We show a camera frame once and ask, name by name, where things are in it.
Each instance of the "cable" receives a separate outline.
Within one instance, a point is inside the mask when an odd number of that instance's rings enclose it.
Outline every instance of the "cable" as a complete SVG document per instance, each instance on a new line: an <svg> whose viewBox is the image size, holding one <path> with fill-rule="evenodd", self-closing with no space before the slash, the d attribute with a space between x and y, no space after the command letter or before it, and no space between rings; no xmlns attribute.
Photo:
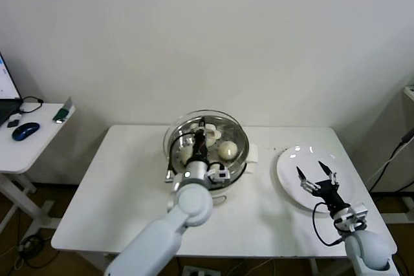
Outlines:
<svg viewBox="0 0 414 276"><path fill-rule="evenodd" d="M13 265L13 267L14 267L14 270L15 271L18 271L18 270L20 270L22 267L23 267L23 263L24 263L25 261L21 258L21 257L17 257L17 259L14 261L14 265Z"/></svg>
<svg viewBox="0 0 414 276"><path fill-rule="evenodd" d="M184 137L184 136L187 136L187 135L193 135L193 133L184 133L184 134L181 134L180 136L176 137L176 139L173 140L173 143L169 147L168 169L171 170L171 171L173 171L174 175L177 174L177 171L175 170L174 165L173 165L173 147L174 147L175 143L181 137Z"/></svg>
<svg viewBox="0 0 414 276"><path fill-rule="evenodd" d="M34 266L34 265L32 265L31 263L29 263L26 259L23 259L23 260L25 261L26 265L27 265L29 268L33 268L33 269L35 269L35 270L38 270L38 269L40 269L40 268L44 268L44 267L48 266L50 263L52 263L52 261L53 261L54 259L56 259L56 258L58 257L58 255L59 255L59 254L60 254L60 251L56 252L56 254L54 255L54 257L53 257L53 258L51 258L49 261L47 261L46 263L44 263L44 264L42 264L42 265L40 265L40 266Z"/></svg>
<svg viewBox="0 0 414 276"><path fill-rule="evenodd" d="M212 163L210 163L210 164L208 165L207 171L209 171L209 170L210 170L210 168L211 168L211 166L213 166L213 165L215 165L215 164L220 165L220 170L224 170L224 164L222 164L222 163L220 163L220 162L212 162Z"/></svg>
<svg viewBox="0 0 414 276"><path fill-rule="evenodd" d="M30 235L26 237L21 242L20 247L19 247L19 259L22 259L22 261L29 268L33 268L33 269L44 268L45 266L49 265L54 259L56 259L56 257L58 257L60 253L59 251L57 251L55 256L53 256L50 260L48 260L46 263L42 265L35 266L32 263L30 263L29 260L39 255L39 253L43 250L44 246L45 246L45 240L43 239L42 236L38 234L34 234L34 235Z"/></svg>
<svg viewBox="0 0 414 276"><path fill-rule="evenodd" d="M411 137L411 139L407 142L407 143L405 143L395 154L394 154L394 156L392 157L392 158L390 158L388 161L386 161L380 168L379 168L379 170L377 170L375 173L373 173L372 174L372 176L371 177L369 177L366 181L365 181L365 185L366 184L368 184L370 181L371 181L371 179L372 178L374 178L378 173L380 173L381 172L381 170L388 164L388 163L390 163L392 160L394 160L397 156L398 156L398 154L402 151L402 150L404 150L404 148L405 147L407 147L412 141L414 140L414 136L413 137Z"/></svg>
<svg viewBox="0 0 414 276"><path fill-rule="evenodd" d="M404 259L398 254L398 252L395 254L395 256L396 257L398 257L399 259L400 259L400 261L401 261L401 263L402 263L402 265L404 265L404 268L406 269L406 271L407 271L407 275L409 276L409 269L408 269L408 266L407 266L407 264L406 264L406 261L404 261Z"/></svg>
<svg viewBox="0 0 414 276"><path fill-rule="evenodd" d="M17 247L16 246L11 247L9 250L7 250L2 255L0 255L0 259L3 258L7 253L11 252L13 249L17 249Z"/></svg>
<svg viewBox="0 0 414 276"><path fill-rule="evenodd" d="M406 186L402 187L401 189L398 189L398 190L394 191L394 193L396 193L396 192L400 192L400 191L402 191L402 190L404 190L404 189L407 189L409 186L412 186L413 184L414 184L414 180L413 180L413 181L411 181L408 185L406 185Z"/></svg>
<svg viewBox="0 0 414 276"><path fill-rule="evenodd" d="M259 264L258 266L256 266L256 267L252 268L250 271L248 271L247 273L245 273L245 276L249 275L249 274L250 274L250 273L252 273L254 270L258 269L259 267L261 267L261 266L265 265L266 263L268 263L268 262L270 262L270 261L272 261L272 260L273 260L273 259L268 259L268 260L266 260L265 262L263 262L263 263Z"/></svg>
<svg viewBox="0 0 414 276"><path fill-rule="evenodd" d="M5 276L10 276L14 271L14 266L12 266Z"/></svg>
<svg viewBox="0 0 414 276"><path fill-rule="evenodd" d="M236 269L238 269L238 267L240 267L240 265L242 265L245 262L245 260L242 260L238 265L233 266L230 271L228 271L228 273L226 274L226 276L230 276L231 273L233 273Z"/></svg>
<svg viewBox="0 0 414 276"><path fill-rule="evenodd" d="M23 114L23 113L32 113L32 112L35 112L36 110L40 109L40 108L41 108L41 106L43 106L44 101L43 101L43 100L41 100L40 98L37 98L37 97L34 97L34 96L26 96L26 97L22 98L21 100L22 100L22 101L24 101L24 100L26 100L27 98L33 98L33 99L37 100L37 101L38 101L38 103L40 104L40 105L39 105L39 107L36 107L35 109L32 109L32 110L30 110L30 111L24 111L24 110L21 110L21 109L19 108L19 113L21 113L21 114Z"/></svg>
<svg viewBox="0 0 414 276"><path fill-rule="evenodd" d="M21 211L20 208L17 209L17 246L19 247L20 245L20 216L21 216Z"/></svg>
<svg viewBox="0 0 414 276"><path fill-rule="evenodd" d="M397 269L398 274L399 274L400 276L404 276L404 274L403 274L402 270L398 267L398 265L395 265L395 268Z"/></svg>
<svg viewBox="0 0 414 276"><path fill-rule="evenodd" d="M312 212L312 223L313 223L313 230L315 231L315 233L316 233L316 236L319 238L319 240L322 242L322 244L324 244L325 246L327 246L327 247L331 247L331 246L335 246L335 245L338 245L339 243L341 243L343 240L342 239L337 239L337 240L335 240L334 242L332 242L332 243L330 243L330 244L328 244L326 241L324 241L321 237L320 237L320 235L319 235L319 233L318 233L318 230L316 229L316 224L315 224L315 212L316 212L316 209L318 208L318 206L319 205L327 205L325 202L320 202L320 203L317 203L316 205L315 205L315 207L314 207L314 209L313 209L313 212Z"/></svg>
<svg viewBox="0 0 414 276"><path fill-rule="evenodd" d="M181 276L181 271L182 271L182 266L181 266L181 262L180 262L180 258L175 257L177 259L177 265L179 266L179 276Z"/></svg>
<svg viewBox="0 0 414 276"><path fill-rule="evenodd" d="M402 147L403 145L404 145L404 143L400 142L400 143L398 144L398 146L394 149L394 151L393 151L393 153L391 154L391 156L389 157L389 159L392 159L392 158L394 157L395 153L398 151L398 149L400 149L400 147ZM382 176L383 176L383 175L384 175L384 173L386 172L386 170L387 170L387 167L388 167L389 163L390 163L390 162L388 162L388 163L384 166L384 168L383 168L383 170L382 170L382 172L381 172L380 176L378 177L378 179L376 180L376 182L374 183L374 185L370 188L370 190L369 190L368 192L372 192L372 190L375 188L375 186L376 186L376 185L379 183L379 181L382 179Z"/></svg>

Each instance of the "computer mouse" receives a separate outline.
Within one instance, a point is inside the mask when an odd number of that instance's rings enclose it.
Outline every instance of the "computer mouse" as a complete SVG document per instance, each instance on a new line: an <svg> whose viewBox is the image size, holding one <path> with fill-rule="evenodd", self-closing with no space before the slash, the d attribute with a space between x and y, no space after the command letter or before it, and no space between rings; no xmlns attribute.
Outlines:
<svg viewBox="0 0 414 276"><path fill-rule="evenodd" d="M17 142L20 142L36 132L39 128L40 124L35 122L22 124L13 131L12 138Z"/></svg>

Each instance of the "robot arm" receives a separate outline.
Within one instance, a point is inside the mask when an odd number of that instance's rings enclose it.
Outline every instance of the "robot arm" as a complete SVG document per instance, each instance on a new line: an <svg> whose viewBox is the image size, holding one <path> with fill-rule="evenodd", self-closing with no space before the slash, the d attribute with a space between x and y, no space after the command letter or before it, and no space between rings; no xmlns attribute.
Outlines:
<svg viewBox="0 0 414 276"><path fill-rule="evenodd" d="M338 194L336 173L325 164L319 164L329 179L314 184L297 167L301 186L313 196L321 197L327 204L334 227L345 242L348 259L353 263L357 276L398 276L388 243L380 235L365 231L367 208L363 204L353 207L345 203Z"/></svg>
<svg viewBox="0 0 414 276"><path fill-rule="evenodd" d="M178 252L182 234L190 226L205 223L213 211L213 198L206 187L209 161L205 121L194 134L193 155L186 164L186 178L177 183L178 191L167 215L148 224L115 258L105 276L153 276Z"/></svg>
<svg viewBox="0 0 414 276"><path fill-rule="evenodd" d="M105 276L157 275L179 250L186 228L205 223L212 210L213 199L205 187L199 184L182 187L173 209L148 224L112 261Z"/></svg>

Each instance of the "black wire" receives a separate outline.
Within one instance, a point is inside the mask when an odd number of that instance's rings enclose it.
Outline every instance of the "black wire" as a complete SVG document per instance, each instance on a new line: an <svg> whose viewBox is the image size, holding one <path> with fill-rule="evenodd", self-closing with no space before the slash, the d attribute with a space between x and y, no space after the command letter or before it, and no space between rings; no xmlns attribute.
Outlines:
<svg viewBox="0 0 414 276"><path fill-rule="evenodd" d="M177 259L177 265L179 266L179 276L181 275L181 270L182 270L182 266L181 266L181 262L180 262L180 258L175 257Z"/></svg>
<svg viewBox="0 0 414 276"><path fill-rule="evenodd" d="M187 135L193 135L193 133L184 133L184 134L181 134L180 136L176 137L176 139L173 140L173 143L169 147L168 169L171 170L171 171L173 171L174 175L177 174L177 171L175 170L174 165L173 165L173 147L174 147L175 143L181 137L184 137L184 136L187 136Z"/></svg>
<svg viewBox="0 0 414 276"><path fill-rule="evenodd" d="M19 247L20 245L20 216L21 216L21 211L20 208L17 209L17 246Z"/></svg>
<svg viewBox="0 0 414 276"><path fill-rule="evenodd" d="M407 266L407 264L406 264L406 261L404 261L404 259L398 254L398 252L395 254L395 256L396 257L398 257L399 259L400 259L400 261L401 261L401 263L402 263L402 265L404 265L404 268L406 269L406 271L407 271L407 275L409 276L409 269L408 269L408 266Z"/></svg>
<svg viewBox="0 0 414 276"><path fill-rule="evenodd" d="M9 269L9 271L7 272L7 274L5 276L10 276L14 271L14 265L12 266L12 268Z"/></svg>
<svg viewBox="0 0 414 276"><path fill-rule="evenodd" d="M393 157L394 157L394 155L395 155L395 153L398 151L398 149L400 149L402 146L404 145L404 143L403 142L400 142L399 144L398 144L398 146L394 149L394 151L393 151L393 153L391 154L391 156L389 157L389 160L390 159L392 159ZM372 192L372 190L374 189L374 187L379 183L379 181L382 179L382 176L384 175L384 173L386 172L386 170L387 170L387 167L388 167L388 165L390 164L391 162L388 162L387 163L387 165L383 168L383 170L382 170L382 172L381 172L381 174L380 174L380 176L378 177L378 179L376 180L376 182L374 183L374 185L370 188L370 190L368 191L368 192Z"/></svg>
<svg viewBox="0 0 414 276"><path fill-rule="evenodd" d="M209 170L210 170L210 167L211 167L211 166L213 166L214 164L219 164L219 165L220 165L220 170L223 170L223 169L224 169L224 164L222 164L222 163L220 163L220 162L213 162L213 163L210 163L210 164L208 165L207 170L209 171Z"/></svg>
<svg viewBox="0 0 414 276"><path fill-rule="evenodd" d="M400 276L404 276L404 274L403 274L402 270L398 267L398 265L395 265L395 268L397 269L398 274L399 274Z"/></svg>
<svg viewBox="0 0 414 276"><path fill-rule="evenodd" d="M324 203L324 202L320 202L320 203L317 203L317 204L315 205L315 207L314 207L314 209L313 209L313 212L312 212L312 223L313 223L313 230L315 231L316 236L319 238L319 240L321 241L321 243L322 243L322 244L324 244L325 246L327 246L327 247L331 247L331 246L338 245L339 243L341 243L341 242L343 241L342 239L337 239L337 240L335 240L334 242L332 242L332 243L328 244L326 241L324 241L324 240L320 237L320 235L319 235L319 233L318 233L318 230L316 229L316 224L315 224L315 212L316 212L316 208L318 208L318 206L319 206L319 205L327 205L327 204L326 204L326 203Z"/></svg>
<svg viewBox="0 0 414 276"><path fill-rule="evenodd" d="M34 97L34 96L26 96L26 97L24 97L24 98L22 98L21 100L26 100L27 98L33 98L33 99L35 99L35 100L37 100L38 101L38 103L40 104L39 105L39 107L36 107L35 109L33 109L33 110L31 110L31 111L24 111L24 110L21 110L21 109L19 109L19 113L21 113L21 114L23 114L23 113L32 113L32 112L35 112L36 110L38 110L38 109L40 109L41 108L41 106L43 106L43 100L41 100L40 98L37 98L37 97Z"/></svg>
<svg viewBox="0 0 414 276"><path fill-rule="evenodd" d="M48 266L54 259L56 259L56 257L58 257L60 253L59 251L57 251L56 254L46 263L36 266L30 263L29 260L37 257L40 254L40 252L43 250L45 246L45 239L39 234L30 235L20 243L20 246L22 246L21 250L19 250L20 258L29 268L33 268L36 270Z"/></svg>
<svg viewBox="0 0 414 276"><path fill-rule="evenodd" d="M38 270L38 269L40 269L40 268L44 268L44 267L46 267L46 266L48 266L50 263L52 263L52 261L54 260L54 259L56 259L57 257L58 257L58 255L60 254L60 251L58 251L58 252L56 252L56 254L54 255L54 257L53 258L51 258L49 261L47 261L46 263L44 263L44 264L42 264L42 265L40 265L40 266L35 266L35 265L32 265L31 263L29 263L28 262L28 260L26 260L26 259L23 259L23 261L26 263L26 265L29 267L29 268L33 268L33 269L35 269L35 270Z"/></svg>
<svg viewBox="0 0 414 276"><path fill-rule="evenodd" d="M408 185L406 185L406 186L402 187L401 189L398 189L398 190L394 191L394 193L396 193L396 192L400 192L400 191L402 191L402 190L404 190L404 189L408 188L409 186L412 186L413 184L414 184L414 180L413 180L413 181L411 181Z"/></svg>

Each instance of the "white table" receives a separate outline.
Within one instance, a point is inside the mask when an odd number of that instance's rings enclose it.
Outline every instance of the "white table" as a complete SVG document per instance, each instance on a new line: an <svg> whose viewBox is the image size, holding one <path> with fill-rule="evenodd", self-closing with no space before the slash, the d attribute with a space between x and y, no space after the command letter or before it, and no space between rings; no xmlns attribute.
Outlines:
<svg viewBox="0 0 414 276"><path fill-rule="evenodd" d="M22 108L31 111L38 105L38 103L24 103ZM0 192L14 203L0 223L0 232L4 230L17 208L21 208L33 218L33 222L23 238L35 234L39 228L56 229L58 227L60 219L50 218L47 215L54 202L47 200L42 208L33 203L26 194L34 193L36 188L23 173L32 166L53 137L65 125L66 122L58 124L52 120L62 106L63 104L60 103L44 103L39 110L24 114L19 125L36 122L40 124L40 128L20 142L12 139L12 133L16 127L7 128L7 122L0 126ZM19 182L24 190L20 191L9 177Z"/></svg>
<svg viewBox="0 0 414 276"><path fill-rule="evenodd" d="M285 192L276 175L282 150L297 144L326 148L348 168L354 200L369 210L368 228L397 251L380 213L334 131L320 127L244 127L259 148L253 174L244 174L201 227L190 228L178 255L203 257L344 257L343 243L325 247L311 211ZM165 126L115 125L103 140L52 239L56 249L120 253L152 220L166 213L171 184L164 183ZM317 215L323 238L338 234L328 215Z"/></svg>

